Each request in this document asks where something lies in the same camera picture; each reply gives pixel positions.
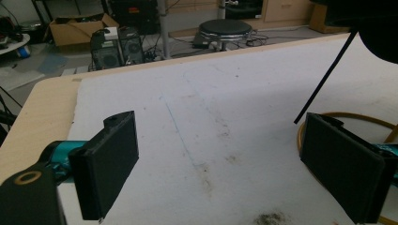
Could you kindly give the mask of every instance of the black object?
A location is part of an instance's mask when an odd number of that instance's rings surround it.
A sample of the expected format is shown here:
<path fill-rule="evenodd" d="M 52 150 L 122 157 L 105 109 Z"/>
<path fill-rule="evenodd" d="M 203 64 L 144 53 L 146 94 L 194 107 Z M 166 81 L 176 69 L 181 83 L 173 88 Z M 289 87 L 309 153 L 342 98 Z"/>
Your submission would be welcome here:
<path fill-rule="evenodd" d="M 14 32 L 15 26 L 10 17 L 0 17 L 0 33 Z"/>
<path fill-rule="evenodd" d="M 103 123 L 90 141 L 79 147 L 71 141 L 53 142 L 36 164 L 10 176 L 0 187 L 2 224 L 66 224 L 56 185 L 68 178 L 69 162 L 83 218 L 105 218 L 138 160 L 138 145 L 134 112 Z M 70 146 L 67 153 L 62 144 Z"/>
<path fill-rule="evenodd" d="M 123 66 L 118 40 L 106 40 L 104 36 L 106 32 L 109 31 L 107 29 L 99 30 L 91 37 L 91 57 L 96 70 Z"/>
<path fill-rule="evenodd" d="M 111 116 L 103 124 L 104 130 L 69 154 L 84 219 L 106 216 L 138 160 L 134 113 Z"/>
<path fill-rule="evenodd" d="M 0 124 L 11 127 L 16 119 L 17 116 L 9 112 L 8 109 L 6 109 L 5 111 L 0 110 Z M 3 144 L 7 135 L 8 132 L 6 131 L 6 129 L 0 125 L 0 146 Z"/>
<path fill-rule="evenodd" d="M 260 18 L 263 9 L 263 0 L 239 0 L 237 5 L 226 4 L 226 19 L 254 19 Z"/>
<path fill-rule="evenodd" d="M 121 27 L 118 29 L 118 35 L 124 65 L 143 64 L 145 62 L 143 44 L 137 30 L 133 27 Z"/>
<path fill-rule="evenodd" d="M 192 47 L 194 49 L 208 49 L 209 45 L 210 45 L 209 40 L 202 37 L 200 33 L 197 33 L 195 35 L 195 38 L 193 39 L 192 42 Z"/>
<path fill-rule="evenodd" d="M 307 113 L 301 160 L 354 223 L 376 223 L 398 157 L 324 115 Z"/>
<path fill-rule="evenodd" d="M 328 7 L 325 24 L 351 27 L 359 32 L 366 48 L 380 59 L 398 64 L 398 1 L 396 0 L 312 0 Z M 322 86 L 320 83 L 295 120 L 299 121 Z"/>
<path fill-rule="evenodd" d="M 313 103 L 316 95 L 318 94 L 318 92 L 321 90 L 322 86 L 325 84 L 326 80 L 328 79 L 328 77 L 330 76 L 331 72 L 336 68 L 336 66 L 339 64 L 340 60 L 342 59 L 345 51 L 348 49 L 349 45 L 351 44 L 351 42 L 354 40 L 355 36 L 357 35 L 357 31 L 352 31 L 350 36 L 348 37 L 348 40 L 345 42 L 343 48 L 340 50 L 339 54 L 337 55 L 336 59 L 334 60 L 334 62 L 330 65 L 328 71 L 326 72 L 326 74 L 324 75 L 324 77 L 322 78 L 322 80 L 319 82 L 318 86 L 315 88 L 315 90 L 313 91 L 313 93 L 311 94 L 310 98 L 307 100 L 307 102 L 305 103 L 304 107 L 301 109 L 300 113 L 298 114 L 298 117 L 296 117 L 294 123 L 298 123 L 299 120 L 301 119 L 301 117 L 305 114 L 305 112 L 308 110 L 308 108 L 310 107 L 311 103 Z"/>
<path fill-rule="evenodd" d="M 243 21 L 238 20 L 211 20 L 202 22 L 199 25 L 199 33 L 205 39 L 220 41 L 222 51 L 226 50 L 227 41 L 235 41 L 248 38 L 252 27 Z"/>
<path fill-rule="evenodd" d="M 134 27 L 140 35 L 158 33 L 157 0 L 110 0 L 109 5 L 120 26 Z"/>
<path fill-rule="evenodd" d="M 29 35 L 29 44 L 38 44 L 45 41 L 47 27 L 40 21 L 22 22 L 20 27 L 21 32 Z"/>

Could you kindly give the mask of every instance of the white paper sheet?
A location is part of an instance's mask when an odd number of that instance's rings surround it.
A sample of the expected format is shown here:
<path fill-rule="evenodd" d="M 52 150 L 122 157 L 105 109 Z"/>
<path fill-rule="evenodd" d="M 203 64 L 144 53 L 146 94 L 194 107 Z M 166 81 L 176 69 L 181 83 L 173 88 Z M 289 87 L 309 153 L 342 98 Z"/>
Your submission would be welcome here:
<path fill-rule="evenodd" d="M 277 224 L 352 224 L 299 160 L 293 123 L 344 42 L 83 80 L 69 140 L 89 140 L 110 115 L 136 114 L 140 159 L 103 224 L 263 224 L 263 215 L 277 215 Z M 309 111 L 396 123 L 396 71 L 357 38 Z M 369 142 L 389 133 L 347 126 Z M 70 197 L 73 184 L 60 191 L 69 223 L 91 224 Z"/>

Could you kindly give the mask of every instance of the cardboard box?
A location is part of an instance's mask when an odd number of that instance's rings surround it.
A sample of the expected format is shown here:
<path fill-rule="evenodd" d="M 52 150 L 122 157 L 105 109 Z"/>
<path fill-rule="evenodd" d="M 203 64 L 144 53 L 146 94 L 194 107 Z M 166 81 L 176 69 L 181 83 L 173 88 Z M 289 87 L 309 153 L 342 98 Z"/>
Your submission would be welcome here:
<path fill-rule="evenodd" d="M 349 27 L 326 26 L 325 19 L 326 19 L 327 10 L 328 10 L 327 6 L 315 4 L 313 16 L 311 17 L 310 20 L 310 29 L 323 34 L 349 31 Z"/>
<path fill-rule="evenodd" d="M 119 24 L 108 14 L 85 17 L 56 18 L 50 23 L 50 29 L 56 46 L 90 43 L 94 32 L 107 26 Z"/>

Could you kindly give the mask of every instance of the metal pipe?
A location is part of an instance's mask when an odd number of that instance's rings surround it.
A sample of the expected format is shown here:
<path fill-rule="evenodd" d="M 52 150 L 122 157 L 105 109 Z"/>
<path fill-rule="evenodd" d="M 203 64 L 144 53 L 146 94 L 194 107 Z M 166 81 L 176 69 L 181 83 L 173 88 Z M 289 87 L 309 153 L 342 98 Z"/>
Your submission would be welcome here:
<path fill-rule="evenodd" d="M 164 0 L 158 0 L 159 20 L 161 22 L 161 42 L 163 44 L 163 59 L 170 59 L 169 31 L 166 22 L 166 5 Z"/>
<path fill-rule="evenodd" d="M 218 19 L 225 19 L 225 0 L 220 0 Z"/>

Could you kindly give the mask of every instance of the chair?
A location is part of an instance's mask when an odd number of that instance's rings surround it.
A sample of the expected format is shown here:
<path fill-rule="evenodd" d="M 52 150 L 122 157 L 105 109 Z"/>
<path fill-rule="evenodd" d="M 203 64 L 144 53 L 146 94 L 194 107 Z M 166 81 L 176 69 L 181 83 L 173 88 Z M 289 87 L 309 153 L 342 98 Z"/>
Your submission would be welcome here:
<path fill-rule="evenodd" d="M 226 51 L 229 41 L 246 39 L 250 36 L 252 27 L 243 21 L 217 19 L 203 22 L 199 25 L 200 35 L 211 41 L 221 43 L 221 51 Z"/>

